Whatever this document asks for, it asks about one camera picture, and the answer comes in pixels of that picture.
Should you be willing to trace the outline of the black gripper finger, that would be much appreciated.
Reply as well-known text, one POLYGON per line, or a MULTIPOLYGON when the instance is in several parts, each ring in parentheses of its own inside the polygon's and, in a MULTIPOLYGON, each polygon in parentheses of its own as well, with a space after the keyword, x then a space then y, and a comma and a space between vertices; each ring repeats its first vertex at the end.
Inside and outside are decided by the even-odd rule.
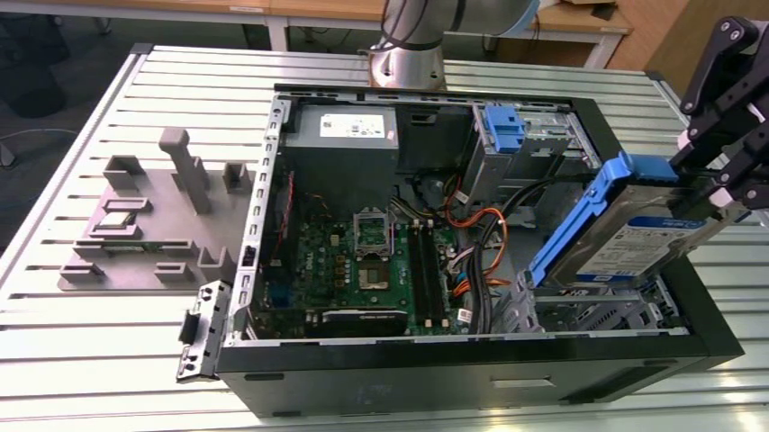
POLYGON ((734 152, 731 145, 754 124, 750 103, 761 104, 761 23, 727 16, 714 25, 679 102, 690 122, 670 165, 690 193, 671 208, 677 217, 715 215, 711 194, 719 171, 734 152))
POLYGON ((750 211, 767 210, 767 117, 766 104, 749 103, 751 128, 731 145, 729 161, 719 171, 711 204, 718 208, 739 205, 750 211))

